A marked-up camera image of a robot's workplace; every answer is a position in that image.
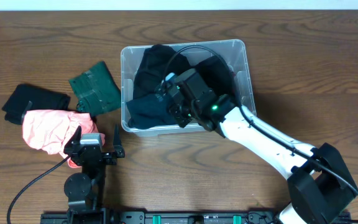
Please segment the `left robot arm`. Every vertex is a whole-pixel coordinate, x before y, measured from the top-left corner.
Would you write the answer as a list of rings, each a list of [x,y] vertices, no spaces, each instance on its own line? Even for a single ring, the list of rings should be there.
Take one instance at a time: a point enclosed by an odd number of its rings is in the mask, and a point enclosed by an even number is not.
[[[69,176],[64,184],[69,223],[119,222],[119,216],[101,205],[106,167],[115,166],[118,159],[125,157],[117,126],[114,129],[113,150],[103,152],[102,147],[100,133],[82,134],[80,126],[64,147],[63,152],[81,167],[81,172]]]

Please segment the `black garment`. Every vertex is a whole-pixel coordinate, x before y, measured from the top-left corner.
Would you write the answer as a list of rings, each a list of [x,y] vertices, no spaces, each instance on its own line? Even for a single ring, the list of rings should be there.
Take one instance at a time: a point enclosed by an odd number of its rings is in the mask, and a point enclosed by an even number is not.
[[[171,47],[160,44],[145,50],[134,79],[134,99],[153,93],[163,80],[165,69],[169,73],[173,72],[180,75],[194,68],[218,96],[234,94],[234,87],[232,85],[233,73],[228,65],[220,60],[218,56],[214,55],[196,65],[190,65],[188,59],[182,54],[177,55],[170,62],[170,58],[175,53],[176,51]]]

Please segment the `dark navy cloth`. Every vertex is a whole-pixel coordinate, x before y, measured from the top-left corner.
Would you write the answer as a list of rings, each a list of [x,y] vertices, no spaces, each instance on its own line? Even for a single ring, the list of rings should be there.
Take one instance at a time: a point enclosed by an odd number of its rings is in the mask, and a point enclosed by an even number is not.
[[[168,111],[170,99],[167,95],[148,94],[126,103],[131,118],[130,128],[149,129],[156,126],[176,124]]]

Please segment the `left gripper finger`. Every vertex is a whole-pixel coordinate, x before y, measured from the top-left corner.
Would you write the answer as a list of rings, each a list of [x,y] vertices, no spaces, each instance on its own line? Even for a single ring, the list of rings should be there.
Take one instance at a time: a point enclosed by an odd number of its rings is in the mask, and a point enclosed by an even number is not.
[[[119,135],[118,125],[115,125],[114,127],[113,147],[114,147],[114,152],[122,152],[122,142]]]
[[[74,149],[77,145],[79,145],[81,139],[81,131],[81,126],[78,126],[72,137],[65,144],[64,149]]]

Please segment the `black cloth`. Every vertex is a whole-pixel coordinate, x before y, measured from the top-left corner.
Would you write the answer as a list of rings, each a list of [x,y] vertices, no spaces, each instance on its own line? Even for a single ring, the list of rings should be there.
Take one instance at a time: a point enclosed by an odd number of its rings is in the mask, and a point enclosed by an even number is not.
[[[16,86],[2,110],[6,121],[21,125],[30,110],[66,110],[69,103],[67,94],[23,83]]]

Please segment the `dark green cloth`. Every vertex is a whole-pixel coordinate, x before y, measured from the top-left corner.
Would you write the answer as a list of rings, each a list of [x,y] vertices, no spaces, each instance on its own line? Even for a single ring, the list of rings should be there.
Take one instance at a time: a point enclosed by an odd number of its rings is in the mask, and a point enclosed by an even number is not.
[[[121,107],[121,91],[113,80],[105,61],[69,79],[78,102],[76,110],[91,117],[109,113]]]

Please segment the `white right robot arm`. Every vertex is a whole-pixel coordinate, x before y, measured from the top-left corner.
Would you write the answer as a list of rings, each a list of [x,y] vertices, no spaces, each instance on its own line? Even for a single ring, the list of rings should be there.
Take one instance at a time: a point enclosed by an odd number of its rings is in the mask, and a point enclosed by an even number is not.
[[[287,181],[290,203],[279,223],[350,223],[342,213],[357,187],[332,145],[320,147],[293,139],[239,103],[233,89],[216,91],[194,69],[171,73],[156,87],[180,127],[197,121],[207,131],[237,142],[269,163]]]

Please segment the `salmon pink cloth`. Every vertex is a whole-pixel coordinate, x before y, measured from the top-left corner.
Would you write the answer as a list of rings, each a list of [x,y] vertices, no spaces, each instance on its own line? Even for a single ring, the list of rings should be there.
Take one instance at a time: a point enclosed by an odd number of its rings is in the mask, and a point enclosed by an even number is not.
[[[26,144],[48,154],[67,155],[65,144],[74,135],[77,127],[83,134],[98,133],[96,123],[88,113],[63,110],[32,110],[26,112],[22,123],[22,137]]]

